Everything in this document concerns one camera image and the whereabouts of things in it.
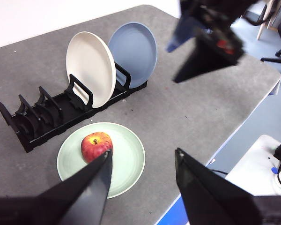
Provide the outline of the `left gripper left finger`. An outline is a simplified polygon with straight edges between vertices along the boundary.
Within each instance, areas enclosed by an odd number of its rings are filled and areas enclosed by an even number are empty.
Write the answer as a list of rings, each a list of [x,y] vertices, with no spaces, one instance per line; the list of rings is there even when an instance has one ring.
[[[112,151],[30,197],[0,197],[0,225],[98,225],[111,185]]]

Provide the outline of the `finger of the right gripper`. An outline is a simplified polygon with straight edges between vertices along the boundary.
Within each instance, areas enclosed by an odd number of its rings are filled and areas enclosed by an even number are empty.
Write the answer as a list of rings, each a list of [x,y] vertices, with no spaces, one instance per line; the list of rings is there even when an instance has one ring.
[[[235,66],[244,54],[243,43],[232,36],[231,48],[224,39],[213,39],[211,35],[201,32],[195,38],[195,48],[182,67],[173,77],[173,82],[181,83],[196,76]]]
[[[195,37],[196,29],[201,29],[201,22],[191,15],[189,10],[182,11],[181,17],[167,44],[166,51],[173,52],[186,41]]]

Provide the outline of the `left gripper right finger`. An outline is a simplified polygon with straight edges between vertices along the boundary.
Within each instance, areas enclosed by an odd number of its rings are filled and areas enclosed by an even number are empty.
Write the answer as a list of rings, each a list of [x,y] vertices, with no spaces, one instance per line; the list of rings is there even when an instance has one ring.
[[[281,195],[254,196],[213,173],[181,148],[176,182],[192,225],[281,225]]]

